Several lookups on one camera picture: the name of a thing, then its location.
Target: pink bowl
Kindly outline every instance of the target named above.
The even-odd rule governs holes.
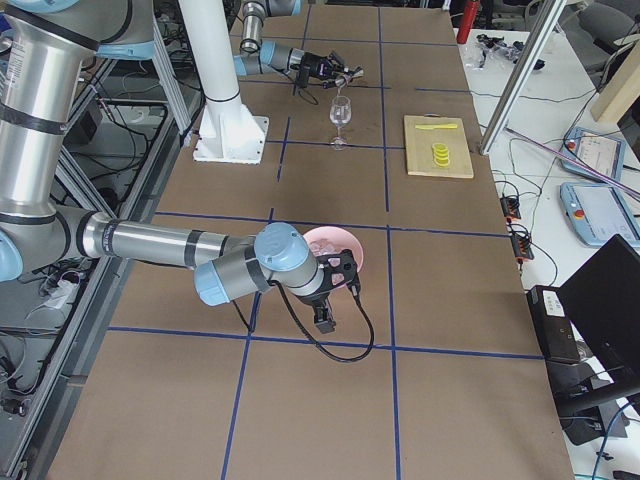
[[[327,253],[340,253],[348,248],[353,252],[353,258],[358,264],[358,272],[362,269],[364,262],[362,245],[353,234],[344,228],[318,227],[309,230],[303,237],[316,257]]]

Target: wine glass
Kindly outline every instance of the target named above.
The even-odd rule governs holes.
[[[347,146],[347,140],[340,134],[340,130],[351,121],[351,100],[349,97],[337,95],[331,101],[329,118],[338,129],[338,135],[331,141],[331,145],[335,150],[344,150]]]

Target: yellow knife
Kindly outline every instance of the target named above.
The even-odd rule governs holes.
[[[454,129],[458,128],[457,123],[440,123],[435,125],[416,125],[418,130],[440,130],[440,129]]]

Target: blue and white device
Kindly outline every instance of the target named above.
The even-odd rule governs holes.
[[[620,191],[602,183],[563,183],[560,198],[578,237],[590,247],[619,233],[640,248],[640,228]]]
[[[560,151],[569,158],[577,157],[607,177],[620,180],[626,146],[627,143],[624,140],[612,135],[600,135],[591,130],[574,127],[569,132]],[[584,168],[573,165],[562,158],[560,161],[566,170],[597,180]]]

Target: wooden board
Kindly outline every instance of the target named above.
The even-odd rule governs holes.
[[[418,130],[416,125],[455,123],[456,129]],[[459,118],[405,115],[404,137],[409,175],[427,177],[473,178],[473,166],[464,126]],[[444,143],[449,147],[450,165],[440,167],[433,161],[432,145]]]

